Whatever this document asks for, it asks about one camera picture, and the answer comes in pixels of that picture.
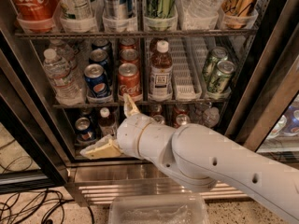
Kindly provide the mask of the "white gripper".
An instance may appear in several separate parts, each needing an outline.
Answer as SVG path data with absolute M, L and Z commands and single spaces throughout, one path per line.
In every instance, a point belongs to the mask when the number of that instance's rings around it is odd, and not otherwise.
M 97 160 L 119 157 L 123 152 L 127 156 L 150 161 L 158 169 L 170 167 L 175 162 L 171 148 L 175 129 L 139 114 L 140 110 L 129 94 L 123 95 L 123 101 L 127 119 L 118 128 L 117 139 L 106 135 L 95 144 L 83 148 L 80 155 Z

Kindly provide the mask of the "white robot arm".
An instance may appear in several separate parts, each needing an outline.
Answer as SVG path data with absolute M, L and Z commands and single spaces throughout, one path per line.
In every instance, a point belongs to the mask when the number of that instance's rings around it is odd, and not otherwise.
M 173 128 L 140 113 L 124 96 L 126 119 L 80 151 L 88 158 L 121 154 L 147 160 L 186 189 L 201 192 L 221 181 L 241 190 L 290 224 L 299 224 L 299 170 L 252 152 L 206 126 Z

